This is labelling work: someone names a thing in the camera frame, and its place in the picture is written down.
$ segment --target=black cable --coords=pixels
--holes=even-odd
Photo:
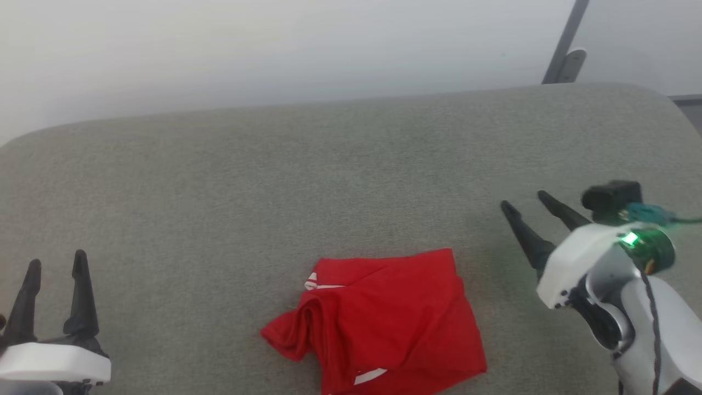
[[[702,224],[702,217],[700,218],[673,218],[670,220],[675,224]]]
[[[658,384],[661,381],[661,326],[658,322],[658,309],[656,308],[656,300],[654,299],[654,291],[649,282],[646,273],[639,269],[641,273],[641,280],[643,280],[646,286],[646,295],[649,298],[651,304],[651,315],[653,316],[653,327],[654,327],[654,383],[653,383],[653,395],[658,395]]]

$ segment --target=robotic arm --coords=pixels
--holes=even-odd
[[[571,230],[561,245],[540,238],[509,202],[501,208],[536,270],[541,301],[585,319],[611,352],[620,394],[702,395],[702,321],[653,276],[675,261],[661,228],[675,221],[672,213],[643,205],[639,183],[630,181],[585,192],[596,223],[545,191],[538,198]]]
[[[95,338],[100,329],[83,250],[76,251],[72,276],[71,315],[63,325],[66,336],[38,342],[34,300],[41,284],[41,262],[35,259],[29,264],[0,336],[0,394],[85,395],[93,385],[109,382],[112,363]]]

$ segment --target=white stripe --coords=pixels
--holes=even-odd
[[[385,373],[387,371],[388,371],[388,369],[378,368],[375,370],[371,370],[370,372],[365,372],[362,375],[356,376],[356,381],[353,383],[353,385],[358,385],[358,384],[361,384],[363,382],[367,382],[367,381],[371,381],[373,379],[376,379],[376,378],[380,377],[380,375],[382,375],[383,373]]]

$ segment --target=gray bracket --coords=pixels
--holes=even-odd
[[[584,49],[576,49],[566,56],[563,62],[563,68],[558,74],[556,79],[556,84],[562,84],[564,82],[575,82],[575,78],[578,77],[580,69],[583,67],[585,59],[588,57],[588,53]]]
[[[553,53],[553,58],[551,58],[551,63],[548,65],[548,70],[546,70],[546,75],[543,77],[542,84],[557,84],[559,81],[559,76],[561,71],[564,69],[564,64],[570,51],[570,47],[573,44],[573,38],[575,38],[575,33],[578,31],[578,26],[580,26],[580,21],[585,15],[585,9],[588,7],[590,0],[575,0],[573,5],[573,10],[571,15],[568,17],[566,22],[566,27],[563,29],[563,34],[561,34],[561,39],[556,45],[556,51]],[[575,81],[575,76],[577,72],[571,76],[568,82]]]

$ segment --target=white wall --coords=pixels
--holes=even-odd
[[[588,52],[578,82],[701,94],[702,0],[590,0],[573,47]]]
[[[0,0],[0,144],[123,115],[539,84],[573,0]]]

